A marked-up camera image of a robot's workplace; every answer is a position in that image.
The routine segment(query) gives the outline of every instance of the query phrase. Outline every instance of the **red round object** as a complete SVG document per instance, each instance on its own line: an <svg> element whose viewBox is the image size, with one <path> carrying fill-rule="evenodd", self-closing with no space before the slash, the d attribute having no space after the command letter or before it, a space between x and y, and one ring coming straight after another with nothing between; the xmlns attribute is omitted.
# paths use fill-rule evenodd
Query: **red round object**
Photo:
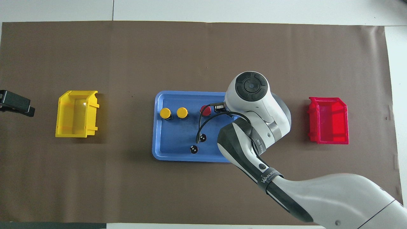
<svg viewBox="0 0 407 229"><path fill-rule="evenodd" d="M206 107L206 105L203 105L203 106L201 107L201 109L200 109L200 111L201 111L201 113L202 113L202 116L209 116L210 113L212 112L212 109L211 109L210 106L209 106L209 107L205 108L204 111L202 111L202 110L204 109L204 107Z"/></svg>

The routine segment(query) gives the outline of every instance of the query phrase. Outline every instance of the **blue tray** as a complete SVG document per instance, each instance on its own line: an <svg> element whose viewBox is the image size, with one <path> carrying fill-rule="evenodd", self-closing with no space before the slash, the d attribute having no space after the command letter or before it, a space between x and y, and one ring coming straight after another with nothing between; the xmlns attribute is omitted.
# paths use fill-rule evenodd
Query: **blue tray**
<svg viewBox="0 0 407 229"><path fill-rule="evenodd" d="M154 106L154 157L164 161L229 162L219 151L217 138L219 130L234 121L236 117L221 115L212 119L201 131L206 134L207 140L199 144L195 143L199 110L203 105L223 102L224 99L224 92L162 91L158 93ZM160 117L160 110L164 107L171 110L173 119L165 121ZM177 109L180 107L188 110L188 118L177 117ZM201 123L207 119L208 117L202 117ZM198 146L196 154L192 154L189 150L192 145Z"/></svg>

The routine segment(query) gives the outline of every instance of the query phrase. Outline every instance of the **brown mat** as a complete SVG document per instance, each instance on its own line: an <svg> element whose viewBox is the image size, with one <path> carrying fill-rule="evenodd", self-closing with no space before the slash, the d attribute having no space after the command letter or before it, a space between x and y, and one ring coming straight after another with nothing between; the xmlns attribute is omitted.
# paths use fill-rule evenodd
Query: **brown mat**
<svg viewBox="0 0 407 229"><path fill-rule="evenodd" d="M0 114L1 221L302 225L232 164L151 153L159 91L225 91L245 70L292 113L291 132L262 155L270 166L290 180L360 174L401 201L383 27L3 23L0 58L0 88L36 108ZM99 91L95 136L54 137L67 90ZM347 103L349 145L309 141L309 96Z"/></svg>

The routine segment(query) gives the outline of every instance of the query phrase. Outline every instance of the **metal band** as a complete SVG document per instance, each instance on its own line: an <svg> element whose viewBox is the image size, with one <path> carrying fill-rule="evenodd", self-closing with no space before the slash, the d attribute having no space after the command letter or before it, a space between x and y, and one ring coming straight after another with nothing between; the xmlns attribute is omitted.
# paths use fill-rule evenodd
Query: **metal band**
<svg viewBox="0 0 407 229"><path fill-rule="evenodd" d="M257 180L257 185L259 188L261 188L264 192L266 192L266 188L269 185L269 183L276 177L276 176L281 176L284 177L279 171L276 169L270 167L266 169L266 171L261 174L260 178Z"/></svg>

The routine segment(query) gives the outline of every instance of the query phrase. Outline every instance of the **yellow round object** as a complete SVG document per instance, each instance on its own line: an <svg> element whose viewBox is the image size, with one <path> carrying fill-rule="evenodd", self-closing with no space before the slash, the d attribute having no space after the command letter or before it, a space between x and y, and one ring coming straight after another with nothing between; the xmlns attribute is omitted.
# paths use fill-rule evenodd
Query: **yellow round object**
<svg viewBox="0 0 407 229"><path fill-rule="evenodd" d="M177 110L177 116L178 116L180 119L186 118L186 117L188 116L188 110L187 110L185 107L180 107L180 108L178 108L178 110Z"/></svg>
<svg viewBox="0 0 407 229"><path fill-rule="evenodd" d="M163 108L163 109L161 109L161 111L160 111L160 116L161 116L163 119L168 119L169 117L171 117L171 111L170 111L170 109L168 109L168 108Z"/></svg>

